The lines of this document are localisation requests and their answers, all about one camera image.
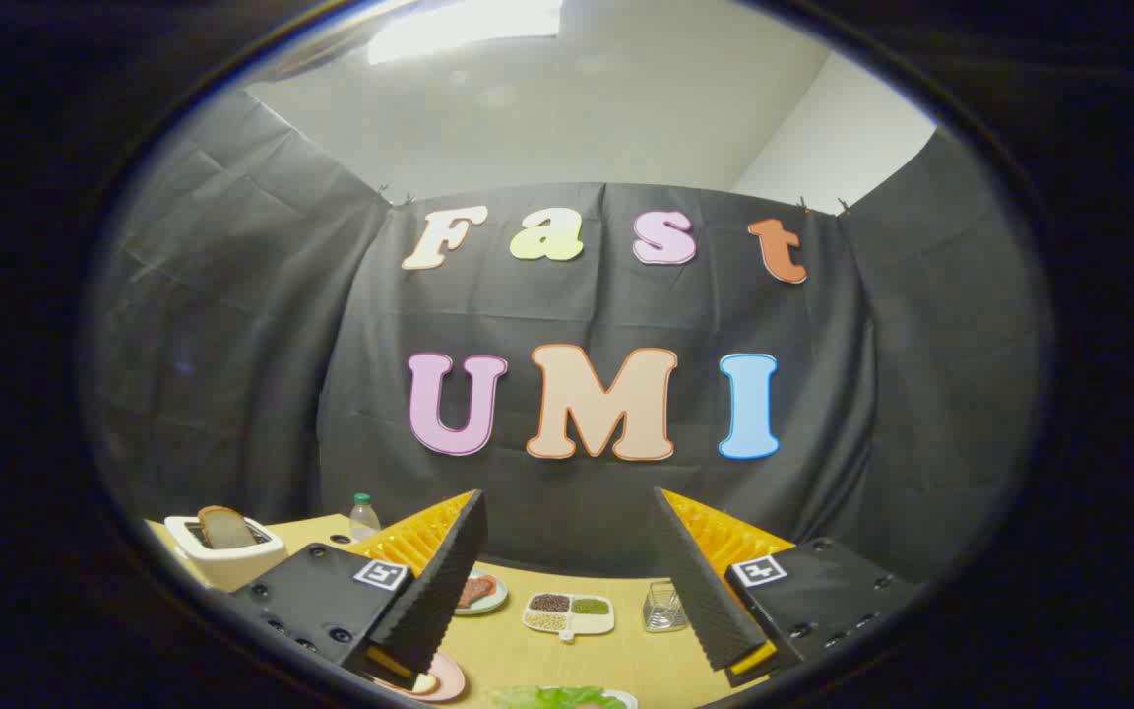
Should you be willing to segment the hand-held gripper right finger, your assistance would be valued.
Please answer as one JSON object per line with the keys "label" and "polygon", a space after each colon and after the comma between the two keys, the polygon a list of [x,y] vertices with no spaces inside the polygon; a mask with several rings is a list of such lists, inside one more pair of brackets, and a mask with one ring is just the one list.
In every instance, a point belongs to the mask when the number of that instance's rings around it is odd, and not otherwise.
{"label": "hand-held gripper right finger", "polygon": [[838,540],[794,545],[687,495],[657,487],[653,498],[658,560],[733,687],[837,655],[921,589]]}

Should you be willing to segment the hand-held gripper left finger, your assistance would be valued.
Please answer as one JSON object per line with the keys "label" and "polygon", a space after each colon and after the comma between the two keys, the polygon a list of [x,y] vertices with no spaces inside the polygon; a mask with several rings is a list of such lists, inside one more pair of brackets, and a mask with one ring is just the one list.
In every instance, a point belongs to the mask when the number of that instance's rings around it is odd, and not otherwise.
{"label": "hand-held gripper left finger", "polygon": [[486,499],[454,495],[344,550],[306,545],[228,596],[266,638],[369,680],[426,674],[486,543]]}

